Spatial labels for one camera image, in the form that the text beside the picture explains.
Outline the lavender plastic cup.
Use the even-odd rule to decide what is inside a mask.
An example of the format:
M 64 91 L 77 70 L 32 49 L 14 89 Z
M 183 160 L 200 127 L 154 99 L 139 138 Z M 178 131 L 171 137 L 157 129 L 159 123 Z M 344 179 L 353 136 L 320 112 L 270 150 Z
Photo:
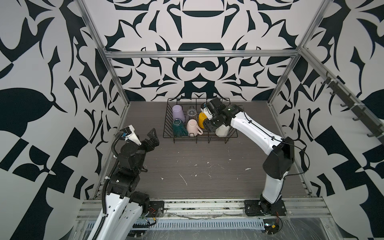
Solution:
M 173 115 L 173 120 L 179 119 L 183 123 L 186 122 L 186 117 L 183 111 L 183 107 L 181 105 L 174 105 L 172 107 L 172 115 Z

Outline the clear glass tumbler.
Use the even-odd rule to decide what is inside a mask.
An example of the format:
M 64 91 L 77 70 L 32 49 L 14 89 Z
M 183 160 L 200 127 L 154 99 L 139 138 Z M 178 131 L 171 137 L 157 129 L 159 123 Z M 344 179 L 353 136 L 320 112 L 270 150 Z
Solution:
M 189 108 L 187 110 L 187 116 L 186 116 L 187 122 L 190 120 L 196 120 L 198 121 L 198 112 L 195 108 Z

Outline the dark green mug white inside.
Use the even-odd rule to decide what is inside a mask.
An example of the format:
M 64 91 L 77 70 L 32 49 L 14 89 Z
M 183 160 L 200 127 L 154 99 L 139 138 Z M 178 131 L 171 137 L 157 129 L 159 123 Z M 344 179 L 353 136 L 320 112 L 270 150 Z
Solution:
M 173 120 L 172 128 L 173 128 L 173 134 L 175 137 L 188 136 L 188 131 L 184 127 L 184 123 L 181 120 L 179 120 L 179 119 Z

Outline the cream white mug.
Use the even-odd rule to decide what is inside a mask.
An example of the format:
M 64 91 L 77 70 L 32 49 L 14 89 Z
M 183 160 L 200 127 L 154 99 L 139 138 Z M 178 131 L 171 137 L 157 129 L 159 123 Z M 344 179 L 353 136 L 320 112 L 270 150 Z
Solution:
M 215 134 L 217 137 L 220 138 L 226 138 L 229 134 L 231 126 L 221 125 L 219 128 L 216 129 Z

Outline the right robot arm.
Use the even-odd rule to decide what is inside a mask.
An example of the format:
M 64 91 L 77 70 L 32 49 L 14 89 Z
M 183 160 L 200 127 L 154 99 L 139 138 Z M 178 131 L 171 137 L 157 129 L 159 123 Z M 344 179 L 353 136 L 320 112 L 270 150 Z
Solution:
M 240 131 L 261 148 L 267 155 L 263 163 L 266 173 L 261 204 L 271 207 L 282 197 L 285 177 L 294 163 L 295 146 L 291 138 L 272 133 L 253 120 L 242 107 L 225 105 L 219 98 L 201 104 L 201 111 L 207 116 L 203 121 L 205 129 L 214 132 L 222 126 Z

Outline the yellow mug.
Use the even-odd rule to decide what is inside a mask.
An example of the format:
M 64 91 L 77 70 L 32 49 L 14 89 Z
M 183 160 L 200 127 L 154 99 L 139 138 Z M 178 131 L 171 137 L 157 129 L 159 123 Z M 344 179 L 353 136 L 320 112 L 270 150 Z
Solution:
M 198 125 L 201 129 L 204 129 L 204 120 L 207 119 L 207 116 L 203 113 L 200 112 L 199 117 L 198 117 Z

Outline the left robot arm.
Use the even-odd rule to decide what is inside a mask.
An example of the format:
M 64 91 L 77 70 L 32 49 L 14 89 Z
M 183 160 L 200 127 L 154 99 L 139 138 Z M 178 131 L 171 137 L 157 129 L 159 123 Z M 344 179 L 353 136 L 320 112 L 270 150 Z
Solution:
M 149 195 L 136 191 L 140 173 L 148 171 L 144 168 L 146 154 L 160 144 L 156 129 L 151 129 L 147 136 L 141 141 L 132 125 L 115 135 L 111 145 L 115 163 L 105 176 L 102 209 L 88 236 L 90 240 L 139 238 L 144 234 L 143 229 L 157 223 L 156 220 L 145 225 L 137 222 L 148 216 L 151 208 Z

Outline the cream mug pink handle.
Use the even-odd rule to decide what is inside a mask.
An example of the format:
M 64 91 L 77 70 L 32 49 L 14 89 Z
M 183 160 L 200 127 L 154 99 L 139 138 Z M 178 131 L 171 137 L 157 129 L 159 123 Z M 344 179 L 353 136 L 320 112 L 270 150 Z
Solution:
M 187 123 L 187 131 L 189 137 L 197 137 L 198 135 L 202 135 L 204 132 L 199 127 L 198 122 L 194 119 L 191 119 Z

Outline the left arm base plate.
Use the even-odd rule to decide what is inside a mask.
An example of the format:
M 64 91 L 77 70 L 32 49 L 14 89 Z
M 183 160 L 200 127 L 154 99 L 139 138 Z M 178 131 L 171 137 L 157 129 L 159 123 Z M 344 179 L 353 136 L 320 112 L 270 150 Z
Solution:
M 164 214 L 165 202 L 164 201 L 150 201 L 143 210 L 143 217 L 157 218 Z

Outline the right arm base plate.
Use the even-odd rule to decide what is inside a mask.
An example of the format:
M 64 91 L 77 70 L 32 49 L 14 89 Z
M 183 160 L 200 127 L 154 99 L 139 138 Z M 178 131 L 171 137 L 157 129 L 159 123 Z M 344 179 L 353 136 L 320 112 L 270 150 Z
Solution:
M 245 200 L 245 214 L 249 217 L 256 216 L 285 216 L 286 206 L 282 199 L 270 204 L 266 200 Z

